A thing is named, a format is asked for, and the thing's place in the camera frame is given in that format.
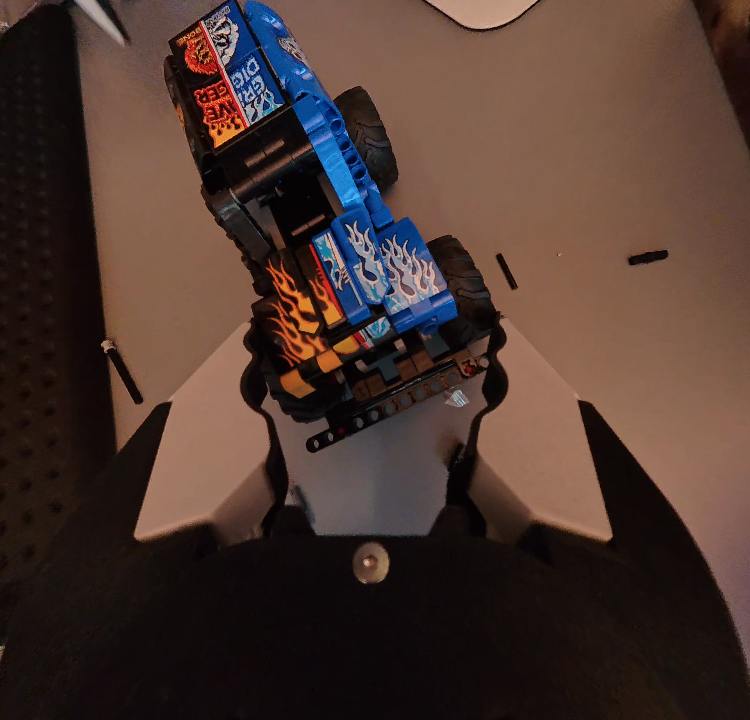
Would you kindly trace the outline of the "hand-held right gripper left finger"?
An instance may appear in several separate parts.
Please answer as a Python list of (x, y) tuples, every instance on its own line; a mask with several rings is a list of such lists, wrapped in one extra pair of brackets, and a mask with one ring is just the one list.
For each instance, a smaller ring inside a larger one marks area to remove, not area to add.
[(266, 381), (244, 323), (170, 398), (134, 537), (208, 526), (222, 543), (267, 536), (289, 487)]

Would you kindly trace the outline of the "dark perforated chair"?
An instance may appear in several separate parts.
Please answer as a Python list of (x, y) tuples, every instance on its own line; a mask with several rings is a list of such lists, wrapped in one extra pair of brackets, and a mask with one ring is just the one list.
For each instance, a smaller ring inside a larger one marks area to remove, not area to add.
[(79, 57), (66, 8), (1, 45), (1, 592), (6, 621), (116, 450)]

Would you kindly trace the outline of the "brick-built monster truck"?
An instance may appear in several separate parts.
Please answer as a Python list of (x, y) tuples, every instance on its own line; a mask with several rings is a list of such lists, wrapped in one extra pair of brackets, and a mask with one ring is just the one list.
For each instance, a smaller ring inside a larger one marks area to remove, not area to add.
[[(270, 304), (283, 388), (304, 397), (326, 376), (342, 385), (307, 450), (483, 373), (474, 348), (497, 316), (491, 293), (457, 238), (424, 240), (394, 217), (383, 193), (398, 163), (368, 92), (329, 96), (257, 1), (225, 0), (169, 45), (165, 83), (202, 198)], [(251, 322), (261, 356), (253, 312)]]

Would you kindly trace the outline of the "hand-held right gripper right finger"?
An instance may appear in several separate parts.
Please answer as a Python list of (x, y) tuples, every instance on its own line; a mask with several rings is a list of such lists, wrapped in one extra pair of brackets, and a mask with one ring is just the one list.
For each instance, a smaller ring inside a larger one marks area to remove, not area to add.
[(448, 465), (447, 509), (468, 530), (516, 544), (552, 528), (598, 544), (612, 527), (574, 390), (497, 315), (482, 383), (485, 406)]

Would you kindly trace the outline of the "long black axle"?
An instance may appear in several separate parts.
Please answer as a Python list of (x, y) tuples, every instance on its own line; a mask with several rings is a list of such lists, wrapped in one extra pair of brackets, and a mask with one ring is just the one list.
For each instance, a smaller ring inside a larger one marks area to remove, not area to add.
[(143, 395), (137, 387), (117, 345), (112, 340), (104, 340), (101, 342), (100, 346), (115, 369), (133, 403), (135, 405), (142, 405), (144, 403)]

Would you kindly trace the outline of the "red rim toy wheel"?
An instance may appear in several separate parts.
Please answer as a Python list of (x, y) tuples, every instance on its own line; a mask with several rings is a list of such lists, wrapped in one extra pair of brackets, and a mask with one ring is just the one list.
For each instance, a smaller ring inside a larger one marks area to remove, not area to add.
[(287, 392), (280, 381), (277, 367), (282, 364), (280, 350), (270, 335), (266, 320), (270, 315), (270, 304), (266, 299), (258, 299), (251, 306), (253, 318), (258, 327), (257, 344), (261, 352), (261, 369), (266, 379), (268, 392), (285, 415), (298, 423), (311, 423), (325, 416), (341, 402), (342, 385), (334, 376), (326, 376), (317, 383), (314, 391), (304, 397)]

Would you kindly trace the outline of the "grey desk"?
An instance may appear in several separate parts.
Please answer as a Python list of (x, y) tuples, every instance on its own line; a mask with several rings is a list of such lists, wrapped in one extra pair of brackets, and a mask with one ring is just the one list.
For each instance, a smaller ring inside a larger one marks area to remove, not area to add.
[[(126, 47), (72, 13), (107, 335), (145, 396), (113, 377), (120, 446), (248, 320), (251, 290), (164, 85), (168, 40), (221, 0), (108, 1)], [(486, 32), (421, 0), (261, 1), (332, 95), (368, 90), (394, 212), (458, 237), (628, 446), (747, 650), (748, 151), (691, 0), (542, 0)]]

